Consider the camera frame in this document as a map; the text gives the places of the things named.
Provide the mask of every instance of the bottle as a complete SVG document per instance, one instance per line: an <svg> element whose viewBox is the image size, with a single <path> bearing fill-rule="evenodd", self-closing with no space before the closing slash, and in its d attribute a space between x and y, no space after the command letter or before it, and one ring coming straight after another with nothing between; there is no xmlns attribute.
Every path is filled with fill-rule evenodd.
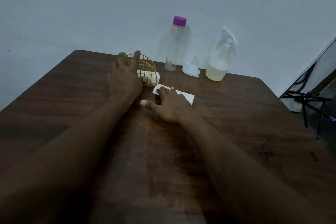
<svg viewBox="0 0 336 224"><path fill-rule="evenodd" d="M165 69L168 71L174 71L176 69L176 64L181 48L182 34L186 23L186 18L179 16L174 17L173 26L170 30L170 41L165 63Z"/></svg>
<svg viewBox="0 0 336 224"><path fill-rule="evenodd" d="M221 39L215 46L215 50L219 52L216 58L210 59L205 75L213 81L221 81L229 70L227 58L231 49L232 39Z"/></svg>

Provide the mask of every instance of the wooden table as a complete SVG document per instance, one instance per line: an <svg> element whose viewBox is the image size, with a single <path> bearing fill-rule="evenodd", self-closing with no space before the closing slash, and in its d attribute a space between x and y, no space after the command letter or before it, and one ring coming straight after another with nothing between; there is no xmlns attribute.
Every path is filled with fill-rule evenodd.
<svg viewBox="0 0 336 224"><path fill-rule="evenodd" d="M103 103L116 56L74 51L0 112L0 172L38 150ZM336 220L336 163L258 78L221 82L168 72L160 83L195 95L194 108L224 136ZM139 106L160 103L144 88L115 128L87 190L67 212L73 223L218 223L227 220L202 161L175 124Z"/></svg>

